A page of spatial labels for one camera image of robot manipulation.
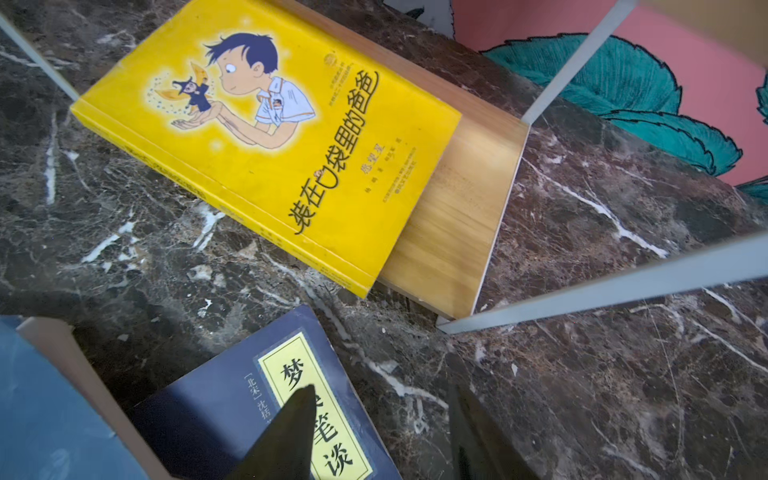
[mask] book spine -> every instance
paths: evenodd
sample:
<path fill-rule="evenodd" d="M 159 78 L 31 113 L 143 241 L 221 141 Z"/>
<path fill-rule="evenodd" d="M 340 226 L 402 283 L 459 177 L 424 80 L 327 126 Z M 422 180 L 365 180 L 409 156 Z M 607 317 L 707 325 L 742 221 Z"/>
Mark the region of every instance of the book spine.
<path fill-rule="evenodd" d="M 303 250 L 299 249 L 298 247 L 292 245 L 291 243 L 287 243 L 286 241 L 283 241 L 283 238 L 280 235 L 277 235 L 273 231 L 264 228 L 262 225 L 260 225 L 256 221 L 239 215 L 237 212 L 233 211 L 227 204 L 225 204 L 221 199 L 219 199 L 215 195 L 209 195 L 206 191 L 199 188 L 194 183 L 190 182 L 187 178 L 166 168 L 156 158 L 153 158 L 151 155 L 148 155 L 143 151 L 141 151 L 140 149 L 134 147 L 134 145 L 127 139 L 122 138 L 119 135 L 114 134 L 109 129 L 102 127 L 97 121 L 92 119 L 88 114 L 84 113 L 83 111 L 81 111 L 80 108 L 78 108 L 80 107 L 80 105 L 78 104 L 80 104 L 80 102 L 82 101 L 83 100 L 81 99 L 80 101 L 73 104 L 71 111 L 75 115 L 75 117 L 77 117 L 78 120 L 88 130 L 91 130 L 94 133 L 98 134 L 100 137 L 104 138 L 106 141 L 109 141 L 110 143 L 112 143 L 115 147 L 118 147 L 123 151 L 129 153 L 132 157 L 135 157 L 138 160 L 141 160 L 147 166 L 163 174 L 165 177 L 171 179 L 173 182 L 180 185 L 185 190 L 191 192 L 193 195 L 200 198 L 207 204 L 211 205 L 213 208 L 220 210 L 221 212 L 226 214 L 228 217 L 233 218 L 235 221 L 244 225 L 250 230 L 254 231 L 259 236 L 267 239 L 272 244 L 290 253 L 291 255 L 301 260 L 302 262 L 306 263 L 307 265 L 311 266 L 315 270 L 318 270 L 319 272 L 327 276 L 332 281 L 338 283 L 339 285 L 350 290 L 351 292 L 355 293 L 358 296 L 365 297 L 368 289 L 365 288 L 364 286 L 361 286 L 358 283 L 354 283 L 348 276 L 343 275 L 338 270 L 329 267 L 323 261 L 313 256 L 307 255 Z"/>

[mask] teal leaf pattern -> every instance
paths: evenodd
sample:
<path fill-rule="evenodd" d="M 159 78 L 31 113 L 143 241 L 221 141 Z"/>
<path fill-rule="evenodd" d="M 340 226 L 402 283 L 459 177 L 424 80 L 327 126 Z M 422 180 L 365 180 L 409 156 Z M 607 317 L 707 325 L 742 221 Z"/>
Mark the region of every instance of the teal leaf pattern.
<path fill-rule="evenodd" d="M 508 70 L 546 86 L 586 36 L 559 34 L 507 40 L 484 54 Z M 561 95 L 597 115 L 614 110 L 676 114 L 682 87 L 667 64 L 645 48 L 611 36 Z"/>
<path fill-rule="evenodd" d="M 768 176 L 741 184 L 737 188 L 745 194 L 755 197 L 760 203 L 768 205 Z"/>
<path fill-rule="evenodd" d="M 762 87 L 758 87 L 757 90 L 757 111 L 759 111 L 765 118 L 763 122 L 768 124 L 768 71 L 766 72 L 766 79 L 763 82 Z"/>
<path fill-rule="evenodd" d="M 602 117 L 709 175 L 726 173 L 743 154 L 720 130 L 684 115 L 614 111 Z"/>

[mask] metal bar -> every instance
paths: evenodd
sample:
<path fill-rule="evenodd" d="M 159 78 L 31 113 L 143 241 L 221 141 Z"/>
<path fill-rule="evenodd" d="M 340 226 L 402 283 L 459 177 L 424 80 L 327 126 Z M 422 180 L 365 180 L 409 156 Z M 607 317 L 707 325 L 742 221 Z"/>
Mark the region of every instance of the metal bar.
<path fill-rule="evenodd" d="M 45 60 L 42 55 L 38 53 L 37 50 L 35 50 L 35 47 L 32 46 L 29 41 L 24 38 L 24 35 L 19 30 L 16 30 L 16 27 L 13 26 L 10 20 L 8 20 L 2 13 L 0 13 L 0 30 L 4 31 L 8 37 L 13 40 L 18 47 L 26 53 L 29 58 L 31 58 L 38 66 L 43 70 L 43 72 L 51 78 L 51 80 L 54 81 L 58 87 L 64 91 L 65 94 L 69 96 L 69 98 L 72 99 L 72 101 L 77 101 L 78 98 L 80 98 L 80 94 L 72 87 L 72 85 L 67 81 L 66 78 L 62 77 L 60 73 L 56 71 L 53 66 L 48 63 L 48 60 Z"/>
<path fill-rule="evenodd" d="M 621 25 L 621 22 L 632 12 L 638 0 L 617 0 L 616 5 L 608 11 L 598 26 L 590 32 L 573 55 L 565 62 L 563 68 L 552 78 L 549 85 L 536 98 L 531 107 L 523 114 L 526 124 L 533 122 L 546 110 L 550 103 L 563 91 L 568 82 L 581 70 L 592 55 L 608 40 L 608 37 Z"/>
<path fill-rule="evenodd" d="M 762 276 L 768 276 L 768 231 L 535 296 L 438 328 L 446 333 L 470 332 Z"/>

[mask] marble surface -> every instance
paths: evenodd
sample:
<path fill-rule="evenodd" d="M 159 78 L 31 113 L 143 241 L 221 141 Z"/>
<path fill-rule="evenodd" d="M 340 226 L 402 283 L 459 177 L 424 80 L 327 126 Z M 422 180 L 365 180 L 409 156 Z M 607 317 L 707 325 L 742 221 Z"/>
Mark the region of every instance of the marble surface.
<path fill-rule="evenodd" d="M 515 114 L 538 89 L 373 0 L 304 3 Z M 181 7 L 3 0 L 79 91 Z M 83 128 L 0 38 L 0 312 L 47 315 L 129 408 L 300 303 L 325 326 L 403 478 L 452 477 L 469 385 L 542 478 L 764 478 L 768 283 L 449 337 L 366 300 Z M 731 187 L 564 101 L 532 130 L 481 310 L 768 223 Z"/>

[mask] white shirt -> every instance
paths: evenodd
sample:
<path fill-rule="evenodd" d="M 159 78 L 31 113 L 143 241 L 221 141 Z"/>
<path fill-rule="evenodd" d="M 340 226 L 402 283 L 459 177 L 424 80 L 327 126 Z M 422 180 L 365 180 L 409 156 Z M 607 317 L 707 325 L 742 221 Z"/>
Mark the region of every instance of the white shirt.
<path fill-rule="evenodd" d="M 280 126 L 284 121 L 299 122 L 315 117 L 315 111 L 304 93 L 289 81 L 272 77 L 268 91 L 260 91 L 261 100 L 256 120 L 262 124 Z"/>

